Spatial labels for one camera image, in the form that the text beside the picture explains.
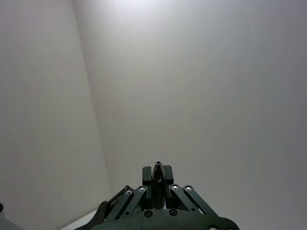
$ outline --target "metal rivet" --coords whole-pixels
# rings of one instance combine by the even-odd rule
[[[144,212],[144,215],[146,217],[151,217],[153,215],[153,212],[151,210],[147,210],[147,211]]]
[[[171,210],[169,210],[169,214],[171,216],[175,216],[175,215],[177,215],[177,210],[176,209],[171,209]]]
[[[139,191],[140,191],[140,192],[145,192],[145,191],[146,191],[146,188],[143,187],[143,186],[141,186],[141,187],[139,187]]]
[[[127,191],[126,191],[126,194],[131,194],[132,193],[132,190],[131,189],[128,189]]]
[[[178,186],[177,186],[177,185],[173,185],[173,186],[172,186],[172,189],[173,189],[173,190],[176,190],[176,189],[178,189]]]
[[[191,186],[186,186],[185,188],[184,188],[186,191],[192,191],[192,187]]]

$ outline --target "black mechanical linkage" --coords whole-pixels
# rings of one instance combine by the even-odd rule
[[[142,186],[125,186],[99,206],[87,224],[75,230],[239,230],[219,217],[191,185],[174,184],[172,167],[157,161],[143,167]]]

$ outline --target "black plastic part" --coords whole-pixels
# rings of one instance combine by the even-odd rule
[[[150,185],[152,182],[152,168],[150,166],[143,167],[142,170],[142,184]]]
[[[144,190],[143,192],[139,189],[134,190],[133,198],[123,212],[123,215],[131,215],[133,213],[138,213],[142,211],[141,198],[144,197],[146,193],[146,190]]]
[[[172,188],[169,165],[156,162],[153,172],[144,167],[142,184],[142,189],[135,190],[125,186],[99,206],[89,223],[76,230],[207,230],[212,226],[239,230],[233,221],[219,217],[192,186]],[[167,209],[162,209],[164,199]]]
[[[201,196],[194,190],[192,186],[191,191],[184,190],[184,193],[189,197],[195,204],[197,204],[198,208],[207,215],[217,216],[217,214],[213,211],[212,208],[201,198]]]
[[[165,173],[165,183],[166,184],[173,184],[174,183],[174,176],[172,166],[164,165],[164,173]]]
[[[168,209],[147,210],[145,212],[120,218],[112,222],[97,225],[91,230],[208,230],[216,226],[218,230],[239,230],[229,219],[188,212],[177,209],[177,214],[171,216]]]
[[[105,212],[106,209],[108,207],[108,202],[104,201],[100,204],[100,206],[98,207],[98,210],[96,211],[95,215],[93,216],[93,218],[90,220],[90,222],[88,222],[87,224],[75,229],[75,230],[89,230],[92,227],[98,225],[98,224],[102,224],[104,222],[104,216],[105,216]]]
[[[178,188],[172,190],[172,193],[174,193],[177,198],[182,202],[183,206],[185,207],[185,210],[187,211],[195,211],[198,210],[198,208],[190,201],[190,199],[184,194],[183,188]]]
[[[132,191],[131,194],[126,194],[125,191],[123,195],[118,199],[118,202],[115,204],[113,209],[110,211],[109,215],[106,217],[105,222],[112,221],[112,220],[119,218],[119,216],[125,210],[126,206],[128,205],[128,202],[133,197],[133,190],[131,190]]]
[[[153,207],[163,208],[165,203],[165,173],[161,162],[157,161],[153,167],[152,174],[152,197]]]

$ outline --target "white surface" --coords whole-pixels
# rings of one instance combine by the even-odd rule
[[[55,230],[111,197],[70,1],[0,1],[0,201]]]
[[[75,222],[71,223],[70,225],[64,227],[63,229],[61,230],[74,230],[84,224],[87,224],[92,218],[93,216],[95,215],[97,210],[87,214],[86,216],[76,220]]]
[[[173,166],[243,230],[307,226],[307,1],[76,0],[114,192]]]

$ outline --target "white wall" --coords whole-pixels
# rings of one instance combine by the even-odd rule
[[[70,1],[0,4],[0,202],[56,230],[111,196]]]
[[[113,192],[161,160],[243,230],[306,227],[305,1],[74,3]]]

